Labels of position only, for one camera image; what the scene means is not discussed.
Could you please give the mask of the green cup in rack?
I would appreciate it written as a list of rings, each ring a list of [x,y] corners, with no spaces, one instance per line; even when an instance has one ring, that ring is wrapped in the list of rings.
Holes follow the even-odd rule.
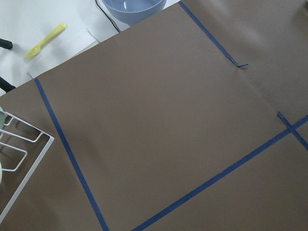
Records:
[[[4,113],[3,109],[0,107],[0,130],[3,129],[5,123],[6,114]]]

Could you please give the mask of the blue bowl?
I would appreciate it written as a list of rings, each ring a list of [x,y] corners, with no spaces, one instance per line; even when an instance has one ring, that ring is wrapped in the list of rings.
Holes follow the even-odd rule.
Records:
[[[120,22],[133,26],[163,10],[166,0],[102,0]]]

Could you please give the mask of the yellow plastic fork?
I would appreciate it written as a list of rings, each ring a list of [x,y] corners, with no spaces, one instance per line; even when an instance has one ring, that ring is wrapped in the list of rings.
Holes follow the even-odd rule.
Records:
[[[25,58],[32,58],[32,57],[38,55],[40,53],[41,49],[46,44],[48,44],[52,39],[54,39],[56,36],[61,34],[66,28],[67,28],[67,25],[65,23],[59,24],[46,37],[44,37],[37,45],[35,45],[31,50],[26,52],[24,54],[24,57]]]

